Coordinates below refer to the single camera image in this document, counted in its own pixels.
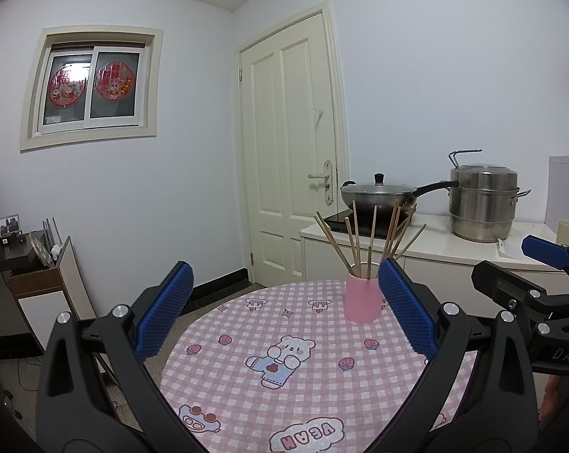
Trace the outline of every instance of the plate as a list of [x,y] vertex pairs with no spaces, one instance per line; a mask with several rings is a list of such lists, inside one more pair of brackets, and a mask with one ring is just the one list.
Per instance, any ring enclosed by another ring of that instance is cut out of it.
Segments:
[[41,240],[39,240],[39,237],[35,235],[35,233],[31,232],[29,234],[29,240],[31,242],[31,245],[33,246],[35,254],[37,254],[37,257],[39,257],[39,260],[42,261],[44,266],[50,268],[54,267],[54,261],[50,257],[48,249],[46,249],[45,245],[41,242]]
[[111,62],[95,76],[96,92],[108,102],[119,102],[135,87],[135,73],[124,62]]

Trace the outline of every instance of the pink checkered tablecloth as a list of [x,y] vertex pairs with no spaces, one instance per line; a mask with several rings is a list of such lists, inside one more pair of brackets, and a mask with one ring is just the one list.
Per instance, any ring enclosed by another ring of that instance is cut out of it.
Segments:
[[[211,453],[363,452],[425,368],[386,301],[358,325],[343,281],[258,290],[192,323],[160,389]],[[465,356],[435,426],[458,407],[475,359]]]

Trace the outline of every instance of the photo frame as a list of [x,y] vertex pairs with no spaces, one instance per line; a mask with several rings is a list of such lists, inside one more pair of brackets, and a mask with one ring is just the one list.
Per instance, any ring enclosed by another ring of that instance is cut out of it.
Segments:
[[20,234],[20,219],[17,214],[0,218],[0,239]]

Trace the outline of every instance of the chopstick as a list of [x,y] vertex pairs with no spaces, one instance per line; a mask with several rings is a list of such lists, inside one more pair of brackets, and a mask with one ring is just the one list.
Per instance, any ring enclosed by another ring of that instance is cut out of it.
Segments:
[[358,277],[362,277],[362,261],[360,259],[360,230],[358,230],[358,212],[356,211],[356,201],[352,202],[354,208],[354,230],[356,230],[356,251],[358,251]]
[[391,249],[394,246],[395,231],[397,230],[397,224],[400,221],[400,214],[401,214],[401,206],[398,206],[398,209],[395,213],[394,229],[391,231],[391,240],[389,240],[387,244],[387,257],[391,257],[392,255]]
[[412,245],[412,242],[414,242],[417,239],[417,237],[421,234],[421,232],[425,229],[426,226],[427,223],[425,223],[421,228],[419,228],[419,230],[417,231],[415,236],[412,237],[410,242],[406,244],[406,246],[401,250],[401,252],[397,255],[397,257],[394,257],[394,260],[398,260],[402,255],[404,255],[404,252],[408,250],[409,246]]
[[417,207],[413,207],[412,210],[410,210],[410,212],[408,213],[408,218],[406,218],[406,220],[404,221],[404,226],[401,227],[401,231],[400,234],[397,237],[397,242],[395,242],[395,246],[391,251],[391,255],[395,255],[395,251],[397,251],[397,248],[400,246],[401,243],[401,239],[404,238],[404,234],[406,233],[406,230],[408,229],[408,227],[410,227],[410,222],[412,221],[412,216],[414,215],[414,212],[417,210]]
[[373,258],[373,242],[374,242],[374,228],[377,225],[377,206],[374,207],[373,212],[373,229],[370,231],[370,243],[368,244],[368,258],[366,266],[366,278],[370,279],[370,269]]
[[393,227],[394,227],[394,219],[395,219],[395,213],[397,212],[398,209],[398,200],[395,200],[394,203],[394,210],[391,212],[391,219],[389,220],[389,230],[387,231],[387,238],[385,239],[385,246],[383,247],[383,254],[381,255],[381,262],[383,262],[388,256],[388,251],[389,251],[389,240],[391,239],[391,234],[393,231]]
[[350,218],[349,216],[346,216],[346,227],[347,227],[347,236],[350,237],[350,247],[352,248],[352,257],[354,259],[354,272],[356,273],[356,276],[358,277],[362,277],[362,274],[360,272],[360,261],[358,258],[358,254],[356,254],[356,248],[355,248],[355,244],[354,244],[354,237],[352,235],[352,225],[350,225]]
[[337,240],[335,240],[335,237],[333,237],[333,234],[331,233],[331,230],[329,229],[329,226],[326,224],[324,218],[322,218],[319,212],[316,212],[316,215],[314,215],[314,219],[316,220],[318,226],[324,232],[327,240],[331,242],[331,245],[335,249],[335,252],[337,252],[337,255],[339,255],[343,263],[346,265],[346,269],[348,270],[348,272],[353,275],[354,272],[352,270],[352,266],[350,266],[350,263],[347,261],[346,256],[343,255],[343,252],[341,252],[341,248],[337,243]]

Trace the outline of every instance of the pink cup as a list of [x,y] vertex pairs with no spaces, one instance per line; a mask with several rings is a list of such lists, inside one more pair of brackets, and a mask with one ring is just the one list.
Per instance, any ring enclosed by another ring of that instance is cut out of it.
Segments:
[[[371,275],[376,276],[379,264],[373,262],[371,265],[373,265]],[[348,320],[357,324],[373,322],[381,315],[382,304],[383,293],[379,289],[379,280],[377,278],[367,280],[357,278],[351,274],[347,275],[343,312]]]

